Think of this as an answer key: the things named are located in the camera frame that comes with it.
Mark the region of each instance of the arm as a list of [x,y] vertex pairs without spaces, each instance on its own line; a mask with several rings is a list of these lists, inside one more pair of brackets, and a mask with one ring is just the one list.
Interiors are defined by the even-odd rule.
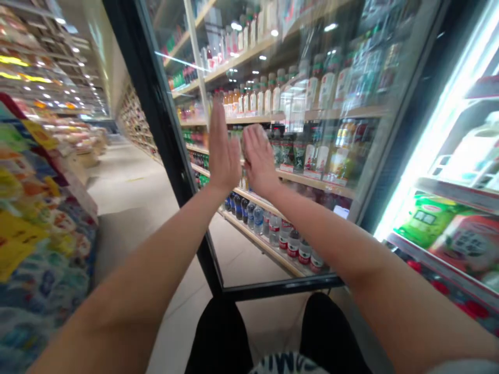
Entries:
[[244,143],[253,189],[345,281],[397,372],[425,372],[461,358],[498,360],[496,338],[400,258],[360,227],[281,185],[259,125],[244,130]]
[[239,143],[228,141],[218,103],[211,124],[210,183],[89,296],[31,372],[145,372],[166,308],[213,214],[241,176]]

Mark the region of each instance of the juice carton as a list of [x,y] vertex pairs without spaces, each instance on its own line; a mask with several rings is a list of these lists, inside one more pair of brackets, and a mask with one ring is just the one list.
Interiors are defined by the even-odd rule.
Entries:
[[473,210],[457,214],[429,251],[473,276],[499,262],[499,220]]

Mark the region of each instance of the glass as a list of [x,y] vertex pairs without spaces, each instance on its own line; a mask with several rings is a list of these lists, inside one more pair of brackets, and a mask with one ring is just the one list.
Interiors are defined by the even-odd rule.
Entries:
[[[208,118],[220,96],[230,137],[261,123],[282,182],[360,222],[438,8],[419,0],[148,2],[198,187],[209,181]],[[237,229],[219,217],[210,227],[224,286],[334,271],[244,172],[220,214]],[[267,258],[235,272],[226,262],[239,247]]]

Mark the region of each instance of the person's left hand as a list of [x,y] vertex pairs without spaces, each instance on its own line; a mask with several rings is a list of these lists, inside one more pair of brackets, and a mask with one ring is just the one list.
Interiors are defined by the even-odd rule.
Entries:
[[218,98],[213,99],[209,123],[210,184],[229,194],[241,179],[240,145],[237,138],[229,140],[224,107]]

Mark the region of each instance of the glass door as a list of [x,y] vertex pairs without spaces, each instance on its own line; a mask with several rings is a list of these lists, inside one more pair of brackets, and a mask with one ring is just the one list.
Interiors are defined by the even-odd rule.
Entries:
[[[447,10],[424,0],[104,4],[180,205],[209,182],[208,119],[222,95],[229,136],[260,123],[282,183],[354,223]],[[244,172],[220,218],[231,230],[211,226],[199,256],[221,292],[247,299],[342,284]],[[217,261],[224,242],[263,253],[276,270],[255,260],[248,277],[231,274]]]

